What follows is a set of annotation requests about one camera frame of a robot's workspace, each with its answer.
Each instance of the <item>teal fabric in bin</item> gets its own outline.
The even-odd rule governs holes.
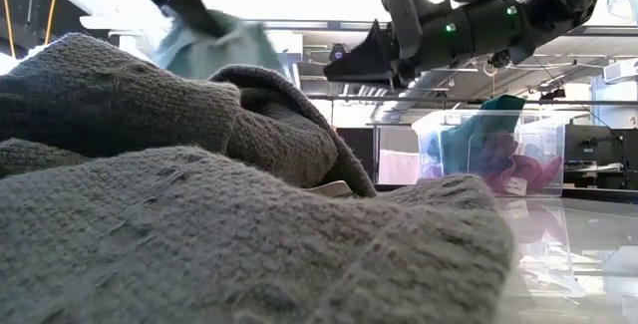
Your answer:
[[[525,99],[503,95],[482,104],[481,110],[521,111]],[[441,132],[441,141],[432,139],[428,155],[438,158],[443,150],[444,174],[469,171],[469,154],[480,154],[490,135],[513,133],[519,115],[476,115],[466,123]]]
[[[216,10],[208,13],[226,29],[215,38],[188,28],[178,19],[154,53],[155,63],[192,80],[206,80],[228,65],[251,65],[286,76],[263,25],[249,24]]]

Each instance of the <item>crumpled towel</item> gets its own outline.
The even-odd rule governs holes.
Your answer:
[[[209,82],[185,80],[100,40],[67,35],[0,77],[0,173],[195,145],[299,187],[345,180],[356,194],[372,183],[323,116],[275,72],[233,66]],[[75,157],[69,164],[76,163]]]
[[[511,234],[476,177],[327,198],[198,148],[0,180],[0,322],[491,323]]]

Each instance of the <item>gray knit fabric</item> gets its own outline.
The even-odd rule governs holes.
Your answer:
[[[0,77],[1,323],[492,322],[512,240],[481,180],[309,193],[374,190],[296,90],[224,71],[73,36]]]
[[[197,145],[296,186],[343,179],[374,195],[350,150],[283,77],[236,66],[212,80],[185,80],[68,35],[0,77],[0,142],[18,138],[88,158]]]

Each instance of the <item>computer monitor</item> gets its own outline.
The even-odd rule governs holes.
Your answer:
[[[598,165],[618,162],[612,150],[615,141],[607,127],[566,125],[565,161],[596,162]]]

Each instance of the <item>transparent table surface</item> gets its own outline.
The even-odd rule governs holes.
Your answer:
[[[638,205],[501,198],[517,251],[498,324],[638,324]]]

